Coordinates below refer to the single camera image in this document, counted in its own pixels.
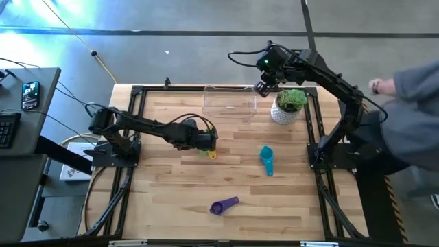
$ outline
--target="gray floor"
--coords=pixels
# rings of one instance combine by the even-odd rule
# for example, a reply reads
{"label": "gray floor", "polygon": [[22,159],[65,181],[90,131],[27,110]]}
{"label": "gray floor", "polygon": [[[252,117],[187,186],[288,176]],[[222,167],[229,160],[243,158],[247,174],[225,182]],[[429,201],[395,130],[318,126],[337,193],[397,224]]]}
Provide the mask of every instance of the gray floor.
{"label": "gray floor", "polygon": [[[305,31],[300,0],[46,0],[75,28],[97,30]],[[308,0],[315,32],[434,33],[439,31],[436,0]],[[11,0],[0,14],[0,25],[61,27],[39,1]],[[307,48],[303,37],[238,36],[82,36],[99,52],[119,83],[254,84],[256,69],[228,60],[229,51],[264,47],[266,40],[297,49]],[[318,51],[332,70],[365,92],[367,81],[391,77],[405,67],[439,57],[439,39],[317,38]],[[108,104],[112,80],[89,51],[71,35],[0,34],[1,57],[60,67],[60,81],[85,102]],[[253,62],[254,57],[242,57]],[[1,62],[0,67],[14,67]],[[382,103],[386,98],[374,97]],[[78,132],[87,132],[83,108],[56,93],[49,114]],[[71,132],[48,119],[43,134],[61,141]],[[51,176],[57,180],[56,172]],[[391,177],[400,195],[414,186],[410,171]],[[48,194],[71,195],[69,187]],[[39,234],[26,232],[24,240],[75,235],[83,196],[51,198],[42,218],[53,227]],[[439,211],[429,198],[401,200],[401,214],[410,242],[437,246]]]}

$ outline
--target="wooden tabletop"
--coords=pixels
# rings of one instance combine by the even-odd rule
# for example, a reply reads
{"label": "wooden tabletop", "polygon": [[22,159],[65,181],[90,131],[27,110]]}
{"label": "wooden tabletop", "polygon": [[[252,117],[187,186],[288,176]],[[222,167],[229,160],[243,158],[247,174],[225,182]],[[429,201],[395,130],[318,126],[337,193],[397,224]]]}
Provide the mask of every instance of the wooden tabletop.
{"label": "wooden tabletop", "polygon": [[[115,85],[110,105],[126,110],[131,88],[131,84]],[[178,151],[158,137],[142,134],[141,160],[134,171],[123,238],[324,239],[316,180],[308,168],[305,113],[302,110],[288,126],[274,123],[270,108],[275,96],[272,93],[257,98],[257,113],[249,124],[208,117],[219,135],[216,160],[198,156],[197,150]],[[330,132],[340,119],[337,100],[320,87],[318,96],[324,128]],[[202,92],[149,91],[143,117],[167,122],[184,113],[201,115],[202,105]],[[311,116],[313,126],[317,126],[312,104]],[[204,127],[201,121],[198,126]],[[264,145],[274,150],[273,176],[266,175],[259,160]],[[89,224],[108,204],[114,172],[108,168],[93,187],[88,204]],[[354,176],[344,170],[333,173],[341,208],[367,235]],[[213,202],[233,196],[238,196],[240,203],[223,216],[209,213]],[[79,233],[83,232],[84,220]]]}

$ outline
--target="white flower pot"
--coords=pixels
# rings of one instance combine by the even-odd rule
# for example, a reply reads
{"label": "white flower pot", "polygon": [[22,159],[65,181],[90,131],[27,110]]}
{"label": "white flower pot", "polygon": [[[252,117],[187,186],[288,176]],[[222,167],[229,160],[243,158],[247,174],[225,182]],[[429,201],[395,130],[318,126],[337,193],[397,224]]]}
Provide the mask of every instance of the white flower pot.
{"label": "white flower pot", "polygon": [[300,110],[297,110],[293,113],[287,113],[281,110],[281,108],[276,104],[276,100],[277,98],[274,99],[271,109],[273,120],[278,124],[290,124],[294,120],[296,120],[297,116],[300,113]]}

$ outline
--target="phone screen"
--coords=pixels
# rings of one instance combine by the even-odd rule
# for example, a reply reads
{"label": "phone screen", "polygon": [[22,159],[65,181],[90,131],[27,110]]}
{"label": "phone screen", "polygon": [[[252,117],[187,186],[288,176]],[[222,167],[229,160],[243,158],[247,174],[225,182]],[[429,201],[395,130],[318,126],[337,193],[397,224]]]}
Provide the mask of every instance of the phone screen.
{"label": "phone screen", "polygon": [[40,83],[24,83],[21,96],[21,108],[30,110],[38,108],[40,105]]}

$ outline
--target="hand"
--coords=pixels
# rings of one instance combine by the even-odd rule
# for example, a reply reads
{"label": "hand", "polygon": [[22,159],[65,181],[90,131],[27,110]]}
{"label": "hand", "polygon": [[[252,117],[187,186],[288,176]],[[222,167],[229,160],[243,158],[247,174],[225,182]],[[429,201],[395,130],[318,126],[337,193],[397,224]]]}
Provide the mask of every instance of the hand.
{"label": "hand", "polygon": [[369,82],[369,88],[375,94],[394,96],[396,94],[395,82],[393,79],[383,80],[375,78]]}

